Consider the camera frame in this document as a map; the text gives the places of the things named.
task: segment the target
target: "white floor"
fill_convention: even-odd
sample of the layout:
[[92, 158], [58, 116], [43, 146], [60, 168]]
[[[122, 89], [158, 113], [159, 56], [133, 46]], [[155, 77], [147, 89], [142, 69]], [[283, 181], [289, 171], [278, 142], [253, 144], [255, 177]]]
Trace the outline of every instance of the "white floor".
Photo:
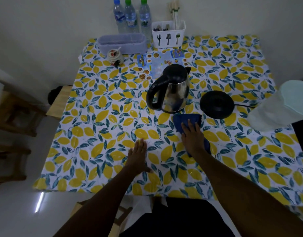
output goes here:
[[[0, 131], [1, 143], [17, 143], [30, 148], [32, 151], [26, 164], [27, 179], [0, 185], [0, 237], [53, 236], [68, 220], [75, 203], [92, 197], [90, 193], [45, 193], [41, 208], [39, 212], [35, 213], [40, 193], [32, 189], [32, 184], [41, 173], [57, 125], [57, 120], [45, 117], [39, 125], [36, 137]], [[219, 211], [233, 233], [240, 236], [219, 202], [211, 201], [211, 203]], [[148, 197], [125, 196], [121, 205], [133, 207], [126, 227], [131, 226], [144, 213], [151, 212]]]

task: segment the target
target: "bottle label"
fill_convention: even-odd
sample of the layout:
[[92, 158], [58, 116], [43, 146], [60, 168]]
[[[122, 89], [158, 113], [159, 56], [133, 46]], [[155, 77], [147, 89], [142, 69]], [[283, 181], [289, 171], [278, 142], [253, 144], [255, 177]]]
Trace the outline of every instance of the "bottle label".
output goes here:
[[150, 26], [151, 20], [150, 19], [141, 20], [140, 24], [141, 24], [142, 27]]
[[127, 22], [127, 25], [129, 27], [136, 27], [137, 26], [137, 19], [135, 19], [135, 20], [126, 20], [126, 22]]
[[123, 22], [125, 20], [125, 15], [121, 13], [119, 15], [114, 15], [114, 18], [117, 22]]

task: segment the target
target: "lemon print tablecloth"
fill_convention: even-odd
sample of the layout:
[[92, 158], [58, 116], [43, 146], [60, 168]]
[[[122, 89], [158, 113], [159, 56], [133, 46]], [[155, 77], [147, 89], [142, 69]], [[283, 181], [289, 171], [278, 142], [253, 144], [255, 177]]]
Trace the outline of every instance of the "lemon print tablecloth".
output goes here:
[[[203, 115], [201, 130], [212, 155], [281, 203], [303, 206], [303, 153], [291, 126], [260, 133], [246, 120], [251, 108], [237, 106], [221, 120], [200, 110], [201, 96], [211, 90], [224, 91], [235, 103], [249, 106], [276, 91], [258, 38], [185, 37], [181, 48], [192, 67], [189, 98], [181, 113]], [[127, 194], [216, 198], [209, 179], [187, 156], [173, 115], [146, 106], [153, 79], [140, 80], [137, 55], [124, 55], [124, 64], [116, 69], [100, 53], [96, 39], [90, 39], [80, 60], [36, 187], [97, 192], [123, 168], [134, 142], [144, 138], [146, 161], [154, 172], [137, 176]]]

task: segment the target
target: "person's left hand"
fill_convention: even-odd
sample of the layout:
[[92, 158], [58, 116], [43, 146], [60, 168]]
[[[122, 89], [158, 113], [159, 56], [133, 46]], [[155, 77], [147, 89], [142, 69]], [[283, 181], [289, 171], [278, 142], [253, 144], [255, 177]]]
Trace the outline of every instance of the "person's left hand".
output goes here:
[[135, 172], [135, 175], [142, 173], [143, 171], [152, 172], [151, 168], [145, 164], [147, 143], [144, 139], [137, 140], [134, 149], [128, 151], [127, 161], [125, 167], [129, 167]]

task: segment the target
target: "blue cloth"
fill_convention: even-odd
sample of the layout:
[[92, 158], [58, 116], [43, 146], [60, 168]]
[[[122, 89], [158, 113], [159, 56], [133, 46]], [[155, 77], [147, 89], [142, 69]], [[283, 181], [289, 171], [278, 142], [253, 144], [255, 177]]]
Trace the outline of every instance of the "blue cloth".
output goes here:
[[[172, 118], [173, 124], [175, 125], [175, 128], [177, 129], [177, 131], [180, 134], [184, 133], [183, 129], [181, 127], [181, 123], [183, 123], [188, 128], [188, 126], [189, 126], [188, 119], [190, 119], [190, 121], [193, 125], [198, 123], [198, 125], [201, 126], [202, 116], [200, 114], [177, 114], [177, 115], [174, 115], [173, 118]], [[204, 138], [204, 148], [211, 155], [211, 145], [210, 145], [210, 142], [206, 138]]]

